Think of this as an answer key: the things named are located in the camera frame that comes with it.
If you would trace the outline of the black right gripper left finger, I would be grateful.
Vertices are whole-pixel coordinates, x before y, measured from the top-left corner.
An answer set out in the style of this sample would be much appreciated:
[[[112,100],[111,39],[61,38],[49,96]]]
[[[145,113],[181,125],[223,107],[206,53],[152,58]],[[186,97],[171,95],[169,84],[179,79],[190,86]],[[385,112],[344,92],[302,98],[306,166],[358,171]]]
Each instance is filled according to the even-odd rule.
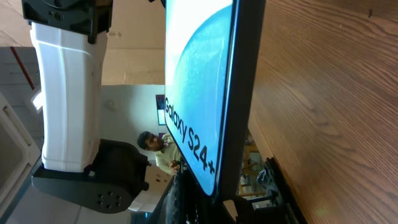
[[[155,210],[147,219],[149,224],[214,224],[218,221],[212,198],[197,184],[185,162],[172,177]]]

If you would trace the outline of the Galaxy S24+ smartphone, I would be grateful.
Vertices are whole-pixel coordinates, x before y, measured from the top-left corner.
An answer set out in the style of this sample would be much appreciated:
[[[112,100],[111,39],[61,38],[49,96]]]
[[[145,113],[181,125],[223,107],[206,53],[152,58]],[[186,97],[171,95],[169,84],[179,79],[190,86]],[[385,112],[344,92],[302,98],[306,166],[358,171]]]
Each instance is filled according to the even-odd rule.
[[[264,0],[167,0],[165,122],[201,191],[238,189]]]

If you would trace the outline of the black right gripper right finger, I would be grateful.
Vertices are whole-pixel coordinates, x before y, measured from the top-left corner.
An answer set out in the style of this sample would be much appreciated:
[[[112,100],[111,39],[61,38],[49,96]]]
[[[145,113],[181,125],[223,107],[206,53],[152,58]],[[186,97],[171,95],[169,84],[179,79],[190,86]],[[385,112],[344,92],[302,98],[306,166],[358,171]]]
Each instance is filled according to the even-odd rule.
[[[284,207],[254,208],[249,200],[235,197],[223,202],[229,216],[235,223],[288,224],[289,217]]]

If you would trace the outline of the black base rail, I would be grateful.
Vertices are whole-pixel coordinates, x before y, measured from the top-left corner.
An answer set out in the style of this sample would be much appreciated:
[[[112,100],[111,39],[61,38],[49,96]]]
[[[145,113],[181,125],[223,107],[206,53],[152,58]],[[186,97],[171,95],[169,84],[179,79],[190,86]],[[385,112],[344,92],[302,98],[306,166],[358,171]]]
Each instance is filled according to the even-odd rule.
[[[257,183],[266,190],[266,208],[255,209],[262,221],[271,224],[307,224],[293,193],[276,160],[267,158],[257,176]]]

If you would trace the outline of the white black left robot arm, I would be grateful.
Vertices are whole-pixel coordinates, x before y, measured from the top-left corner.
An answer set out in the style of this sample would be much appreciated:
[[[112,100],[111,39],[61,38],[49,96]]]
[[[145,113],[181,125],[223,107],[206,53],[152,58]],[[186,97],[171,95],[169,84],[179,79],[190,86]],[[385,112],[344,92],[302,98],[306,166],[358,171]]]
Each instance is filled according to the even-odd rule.
[[[42,165],[32,185],[100,213],[127,210],[149,188],[148,160],[100,138],[101,79],[110,0],[23,0],[44,98]]]

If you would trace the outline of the person in yellow shirt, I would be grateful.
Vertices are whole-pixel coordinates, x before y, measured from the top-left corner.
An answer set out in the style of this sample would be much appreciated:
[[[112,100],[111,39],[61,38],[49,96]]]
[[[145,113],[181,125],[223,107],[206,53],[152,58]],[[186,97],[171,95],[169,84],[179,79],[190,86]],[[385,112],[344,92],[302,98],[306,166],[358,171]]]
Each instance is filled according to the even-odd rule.
[[[154,153],[157,167],[164,172],[174,175],[181,169],[182,154],[170,133],[160,138],[144,131],[138,136],[137,144],[141,149]]]

